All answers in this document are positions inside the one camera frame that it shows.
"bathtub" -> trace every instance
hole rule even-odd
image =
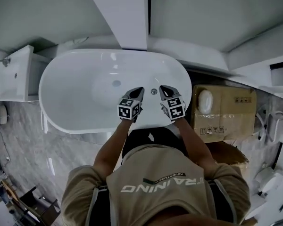
[[[120,123],[117,104],[126,91],[144,87],[143,111],[132,129],[171,124],[160,106],[160,85],[175,87],[188,107],[191,81],[170,56],[131,50],[77,49],[54,58],[39,85],[46,119],[71,134],[111,132]]]

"t-shirt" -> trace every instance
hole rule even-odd
[[[221,164],[218,170],[220,174],[216,172],[212,177],[221,183],[225,179],[223,186],[227,192],[230,185],[228,194],[239,221],[249,208],[248,187],[232,167]],[[216,218],[214,198],[203,169],[175,148],[144,145],[131,150],[123,165],[106,178],[106,183],[121,226],[143,225],[172,206]],[[105,179],[91,166],[70,173],[62,199],[66,226],[85,224],[93,189],[102,184]]]

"cardboard box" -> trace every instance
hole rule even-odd
[[[208,115],[198,110],[198,96],[205,89],[213,94],[213,106]],[[256,103],[254,89],[195,85],[192,92],[191,125],[205,143],[246,138],[253,133]]]
[[[249,160],[238,148],[224,141],[206,143],[206,145],[216,162],[238,167],[241,175],[247,177]]]

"backpack strap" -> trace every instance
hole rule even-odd
[[[218,220],[237,223],[236,210],[230,196],[218,180],[208,181],[212,190]]]
[[[89,211],[86,219],[86,226],[117,225],[115,208],[110,199],[108,186],[99,186],[93,190]]]
[[[237,223],[236,210],[229,195],[218,180],[208,181],[212,190],[216,216],[218,220]],[[86,219],[86,226],[116,226],[117,217],[114,204],[110,198],[108,186],[99,186],[93,190],[92,201]]]

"person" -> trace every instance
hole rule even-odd
[[[61,204],[66,226],[106,225],[105,205],[110,225],[241,223],[250,207],[246,182],[238,168],[215,162],[185,118],[175,120],[182,139],[167,128],[128,135],[132,122],[120,122],[93,166],[70,172]],[[108,187],[108,201],[94,196],[100,186]],[[96,198],[104,204],[97,210]]]

